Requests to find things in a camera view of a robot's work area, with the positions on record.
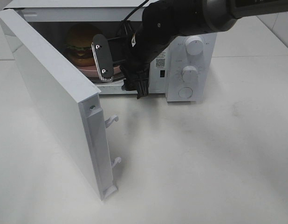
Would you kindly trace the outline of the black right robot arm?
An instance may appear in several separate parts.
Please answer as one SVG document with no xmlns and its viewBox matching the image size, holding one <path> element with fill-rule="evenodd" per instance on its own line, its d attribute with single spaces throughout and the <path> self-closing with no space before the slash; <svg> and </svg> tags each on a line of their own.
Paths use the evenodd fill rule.
<svg viewBox="0 0 288 224">
<path fill-rule="evenodd" d="M 133 29 L 128 19 L 141 7 L 109 40 L 111 52 L 123 55 L 122 90 L 136 91 L 137 98 L 148 96 L 149 65 L 176 37 L 225 32 L 242 17 L 288 12 L 288 0 L 158 0 L 145 7 L 141 25 Z"/>
</svg>

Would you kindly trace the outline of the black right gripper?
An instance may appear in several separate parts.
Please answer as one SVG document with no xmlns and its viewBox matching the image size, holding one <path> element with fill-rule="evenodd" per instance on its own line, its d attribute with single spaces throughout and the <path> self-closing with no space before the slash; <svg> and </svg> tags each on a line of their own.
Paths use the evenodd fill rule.
<svg viewBox="0 0 288 224">
<path fill-rule="evenodd" d="M 135 29 L 122 20 L 116 36 L 108 40 L 112 60 L 125 79 L 122 90 L 136 91 L 137 99 L 149 94 L 149 64 L 170 44 L 169 20 L 144 21 Z"/>
</svg>

